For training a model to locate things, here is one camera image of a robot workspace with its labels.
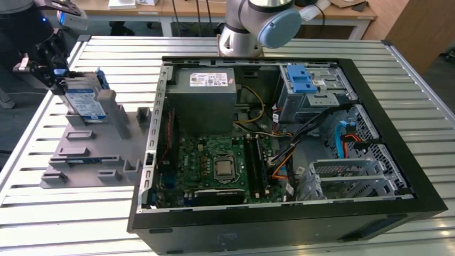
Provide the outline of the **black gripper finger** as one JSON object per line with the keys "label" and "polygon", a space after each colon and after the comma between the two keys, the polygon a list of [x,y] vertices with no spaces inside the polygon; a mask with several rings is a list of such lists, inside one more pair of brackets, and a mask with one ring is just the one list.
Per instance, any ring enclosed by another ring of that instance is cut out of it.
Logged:
{"label": "black gripper finger", "polygon": [[13,73],[32,87],[52,87],[48,71],[48,67],[37,65],[27,54],[23,55],[21,61],[13,66]]}
{"label": "black gripper finger", "polygon": [[69,50],[61,29],[53,29],[51,37],[37,46],[37,50],[43,83],[55,95],[64,95]]}

